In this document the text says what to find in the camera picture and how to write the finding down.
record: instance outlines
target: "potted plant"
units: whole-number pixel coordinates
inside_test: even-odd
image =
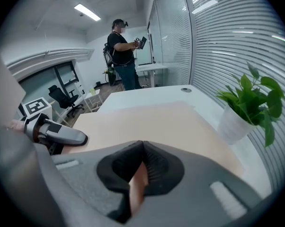
[[[257,125],[265,130],[265,147],[274,142],[274,128],[282,112],[281,98],[285,98],[280,85],[270,77],[259,79],[258,70],[248,63],[253,76],[253,82],[246,74],[241,79],[232,75],[239,87],[233,90],[226,85],[228,91],[219,91],[217,97],[227,103],[223,116],[217,128],[218,134],[228,143],[234,144]],[[268,95],[262,93],[258,86],[264,86],[271,91]]]

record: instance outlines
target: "office chair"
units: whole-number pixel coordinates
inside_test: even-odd
[[[55,99],[58,103],[59,103],[59,106],[61,108],[68,108],[68,107],[72,107],[71,111],[68,112],[67,116],[69,117],[69,114],[72,115],[72,117],[74,118],[74,112],[75,110],[78,110],[78,109],[82,109],[84,110],[83,108],[83,104],[80,104],[78,106],[75,106],[74,102],[77,100],[78,98],[78,95],[75,95],[71,98],[68,98],[60,88],[58,88],[56,85],[53,85],[52,87],[48,88],[50,93],[49,93],[49,96],[53,99]]]

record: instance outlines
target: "floor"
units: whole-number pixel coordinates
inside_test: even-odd
[[[139,78],[139,82],[140,82],[140,85],[143,86],[144,88],[150,87],[150,85],[146,85],[147,82],[146,82],[146,79],[144,77]],[[110,96],[111,93],[121,92],[121,91],[125,90],[121,81],[116,82],[116,84],[112,87],[109,84],[101,85],[100,87],[96,88],[96,90],[98,90],[98,89],[100,89],[100,97],[103,100],[103,102]],[[96,102],[99,101],[99,97],[96,96],[91,101],[92,101],[93,105],[91,105],[89,100],[87,100],[89,107],[91,109],[96,108],[97,107]],[[90,113],[90,110],[88,109],[86,103],[84,101],[82,101],[82,104],[83,104],[84,110],[79,109],[79,110],[75,111],[74,118],[71,115],[69,117],[65,118],[65,120],[68,122],[68,124],[71,127],[73,127],[73,125],[75,124],[75,122],[77,121],[78,117],[81,114]]]

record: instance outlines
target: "black t-shirt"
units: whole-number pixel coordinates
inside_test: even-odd
[[[112,32],[108,36],[108,45],[112,48],[112,52],[114,51],[114,45],[117,43],[128,43],[125,38],[123,38],[120,34]],[[115,50],[113,55],[113,65],[125,65],[134,63],[134,56],[132,50],[127,51],[117,51]]]

